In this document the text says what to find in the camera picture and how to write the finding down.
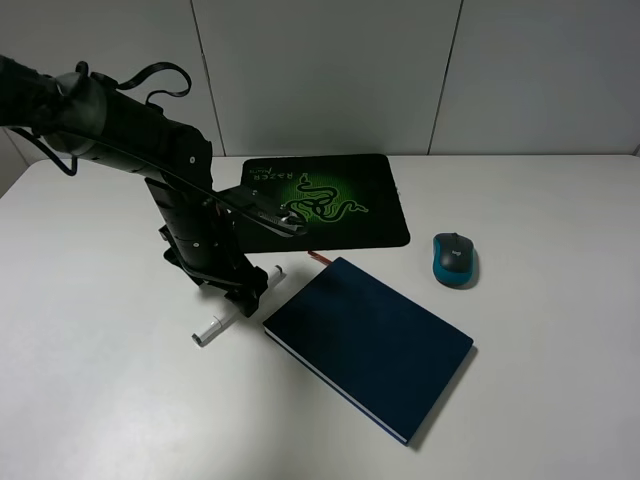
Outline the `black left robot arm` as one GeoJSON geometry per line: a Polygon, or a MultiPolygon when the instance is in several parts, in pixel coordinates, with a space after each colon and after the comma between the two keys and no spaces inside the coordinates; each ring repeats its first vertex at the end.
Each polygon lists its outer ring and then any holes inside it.
{"type": "Polygon", "coordinates": [[[267,274],[239,247],[231,214],[241,207],[233,191],[212,188],[212,144],[195,127],[124,93],[168,66],[151,65],[120,84],[85,62],[53,77],[3,57],[1,124],[68,176],[87,160],[144,177],[164,219],[165,259],[195,284],[223,290],[251,316],[267,289],[267,274]]]}

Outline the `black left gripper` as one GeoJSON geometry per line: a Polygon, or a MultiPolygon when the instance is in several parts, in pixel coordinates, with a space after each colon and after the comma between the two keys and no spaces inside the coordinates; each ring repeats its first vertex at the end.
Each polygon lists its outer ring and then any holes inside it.
{"type": "Polygon", "coordinates": [[[227,292],[225,299],[243,316],[251,317],[268,289],[268,274],[259,267],[250,273],[250,262],[240,252],[231,224],[215,202],[150,178],[145,184],[165,222],[160,229],[169,243],[164,258],[199,288],[227,292]],[[235,288],[235,283],[244,284],[235,288]]]}

